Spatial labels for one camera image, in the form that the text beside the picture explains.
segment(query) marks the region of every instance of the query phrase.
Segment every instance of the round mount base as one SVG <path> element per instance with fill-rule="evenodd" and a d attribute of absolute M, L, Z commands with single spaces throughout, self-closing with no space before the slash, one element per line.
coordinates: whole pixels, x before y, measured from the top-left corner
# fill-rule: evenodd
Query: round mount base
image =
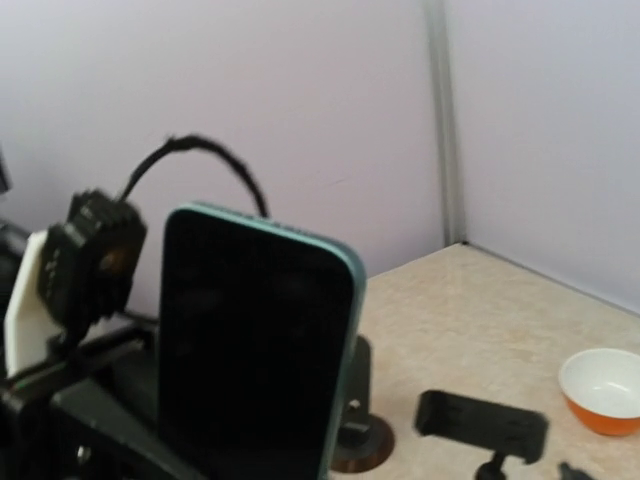
<path fill-rule="evenodd" d="M 382 465 L 395 447 L 391 426 L 382 418 L 371 415 L 369 439 L 356 448 L 345 448 L 338 443 L 331 461 L 331 470 L 339 473 L 362 473 Z"/>

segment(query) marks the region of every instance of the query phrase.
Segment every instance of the screw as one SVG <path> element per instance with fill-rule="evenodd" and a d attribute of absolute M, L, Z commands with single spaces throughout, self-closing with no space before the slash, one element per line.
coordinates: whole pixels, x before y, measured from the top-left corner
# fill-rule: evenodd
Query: screw
<path fill-rule="evenodd" d="M 76 452 L 76 459 L 78 460 L 78 465 L 84 465 L 91 458 L 91 449 L 89 447 L 83 447 L 82 445 L 78 447 L 78 451 Z"/>
<path fill-rule="evenodd" d="M 349 412 L 355 412 L 360 409 L 360 406 L 360 401 L 354 398 L 347 404 L 347 410 Z"/>
<path fill-rule="evenodd" d="M 113 254 L 108 253 L 104 257 L 102 257 L 102 260 L 100 260 L 100 264 L 98 265 L 98 268 L 100 270 L 109 270 L 114 263 L 115 263 L 115 258 Z"/>

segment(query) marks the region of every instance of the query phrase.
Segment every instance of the phone mount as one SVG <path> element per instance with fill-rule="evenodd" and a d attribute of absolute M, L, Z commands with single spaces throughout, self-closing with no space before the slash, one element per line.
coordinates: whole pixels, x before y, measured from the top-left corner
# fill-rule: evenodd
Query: phone mount
<path fill-rule="evenodd" d="M 476 480 L 505 480 L 502 464 L 508 455 L 529 465 L 542 457 L 548 429 L 538 412 L 430 390 L 420 396 L 415 428 L 422 436 L 436 435 L 492 450 Z"/>
<path fill-rule="evenodd" d="M 153 366 L 153 342 L 149 332 L 125 327 L 1 383 L 0 478 L 205 479 L 123 401 L 116 367 L 133 378 L 139 358 Z M 150 391 L 152 372 L 136 376 L 136 397 Z"/>
<path fill-rule="evenodd" d="M 349 368 L 345 401 L 331 469 L 361 473 L 384 463 L 395 446 L 391 426 L 370 413 L 371 345 L 358 336 Z"/>

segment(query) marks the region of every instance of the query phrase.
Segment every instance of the teal phone case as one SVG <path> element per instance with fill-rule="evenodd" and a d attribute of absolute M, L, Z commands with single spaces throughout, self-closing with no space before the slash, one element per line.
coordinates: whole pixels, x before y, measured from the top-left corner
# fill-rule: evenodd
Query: teal phone case
<path fill-rule="evenodd" d="M 285 226 L 270 219 L 255 217 L 245 213 L 235 212 L 224 207 L 201 202 L 188 203 L 176 209 L 176 211 L 180 210 L 190 210 L 203 215 L 221 218 L 229 222 L 244 225 L 248 228 L 262 230 L 264 232 L 280 235 L 287 239 L 303 242 L 308 245 L 324 249 L 341 260 L 350 272 L 351 279 L 353 281 L 354 298 L 351 304 L 347 338 L 345 339 L 345 348 L 342 354 L 340 371 L 338 373 L 336 393 L 331 407 L 330 422 L 327 426 L 321 470 L 318 476 L 319 480 L 327 479 L 331 465 L 331 455 L 335 448 L 335 442 L 338 434 L 340 415 L 342 413 L 347 371 L 355 349 L 358 322 L 366 290 L 367 276 L 362 260 L 351 247 L 344 243 L 321 235 L 309 233 L 295 227 Z"/>

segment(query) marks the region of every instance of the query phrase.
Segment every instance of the black cable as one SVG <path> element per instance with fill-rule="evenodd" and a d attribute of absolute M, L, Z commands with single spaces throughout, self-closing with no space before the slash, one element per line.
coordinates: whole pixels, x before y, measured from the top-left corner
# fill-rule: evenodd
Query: black cable
<path fill-rule="evenodd" d="M 251 192 L 258 213 L 263 217 L 269 216 L 267 202 L 258 183 L 253 179 L 249 168 L 231 153 L 223 145 L 198 135 L 187 135 L 181 138 L 169 138 L 167 142 L 155 152 L 145 158 L 129 177 L 127 185 L 120 193 L 118 199 L 126 200 L 136 184 L 147 171 L 153 167 L 160 159 L 175 152 L 187 152 L 189 150 L 204 150 L 213 153 L 226 162 L 233 172 L 240 177 L 246 187 Z"/>

